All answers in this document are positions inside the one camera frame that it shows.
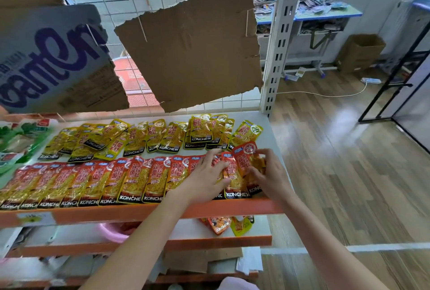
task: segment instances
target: pink object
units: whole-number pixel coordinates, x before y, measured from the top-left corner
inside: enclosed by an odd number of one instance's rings
[[[121,233],[121,230],[118,224],[99,223],[98,227],[103,237],[115,243],[122,244],[128,238],[127,235],[124,235]]]
[[[222,280],[218,290],[258,290],[258,287],[238,277],[228,276]]]

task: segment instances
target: lower shelf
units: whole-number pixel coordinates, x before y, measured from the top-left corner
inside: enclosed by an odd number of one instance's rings
[[[236,237],[229,228],[217,236],[197,219],[181,219],[164,250],[191,250],[229,247],[270,246],[272,234],[267,216],[255,216],[250,231]],[[9,251],[7,257],[49,257],[111,253],[119,244],[106,240],[97,223],[35,227],[25,242]]]
[[[93,258],[92,255],[74,256],[58,269],[35,257],[8,259],[0,265],[0,287],[80,286],[94,272],[95,266],[99,266],[97,259],[103,258]],[[258,272],[251,272],[249,275],[236,272],[235,266],[235,259],[209,262],[208,273],[159,275],[155,283],[221,281],[227,276],[243,279],[258,277]]]

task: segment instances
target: right hand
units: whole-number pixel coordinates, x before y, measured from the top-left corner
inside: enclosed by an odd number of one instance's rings
[[[266,174],[261,174],[258,169],[254,167],[248,167],[247,173],[253,176],[264,194],[272,200],[287,199],[295,196],[288,179],[287,171],[273,150],[258,149],[256,153],[266,156]]]

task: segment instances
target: black metal frame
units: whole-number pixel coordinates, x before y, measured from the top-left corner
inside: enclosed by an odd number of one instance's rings
[[[367,108],[364,110],[364,112],[361,114],[360,118],[358,118],[358,122],[359,123],[369,123],[369,122],[377,122],[380,120],[390,120],[392,119],[391,117],[381,117],[381,114],[384,112],[384,110],[387,108],[387,106],[391,103],[391,101],[396,97],[397,94],[399,94],[400,90],[402,89],[402,87],[412,87],[413,85],[411,83],[408,83],[408,80],[411,78],[411,76],[416,72],[417,68],[424,62],[424,60],[426,60],[426,58],[429,56],[430,54],[430,49],[426,52],[425,56],[420,60],[420,63],[414,68],[414,70],[411,72],[411,74],[408,76],[408,78],[403,81],[403,82],[394,82],[391,83],[391,81],[394,79],[394,77],[397,75],[397,73],[402,69],[402,66],[405,64],[405,62],[411,57],[411,55],[413,54],[415,48],[419,45],[419,43],[421,42],[421,40],[427,35],[427,32],[430,31],[430,21],[427,23],[427,25],[424,27],[424,29],[421,31],[420,35],[417,37],[417,39],[414,41],[414,43],[412,44],[412,46],[409,48],[408,52],[405,54],[405,56],[400,60],[400,62],[395,66],[395,68],[392,70],[390,76],[388,77],[388,79],[385,81],[385,83],[381,86],[381,88],[379,89],[378,93],[375,95],[375,97],[373,98],[373,100],[369,103],[369,105],[367,106]],[[420,85],[414,90],[414,92],[412,92],[412,94],[406,99],[409,100],[410,97],[416,92],[416,90],[422,85],[422,83],[420,83]],[[384,105],[384,107],[380,110],[380,112],[376,115],[376,117],[374,118],[364,118],[366,116],[366,114],[369,112],[369,110],[373,107],[373,105],[376,103],[376,101],[379,99],[379,97],[389,88],[391,87],[398,87],[398,89],[393,93],[393,95],[391,96],[391,98],[388,100],[388,102]]]

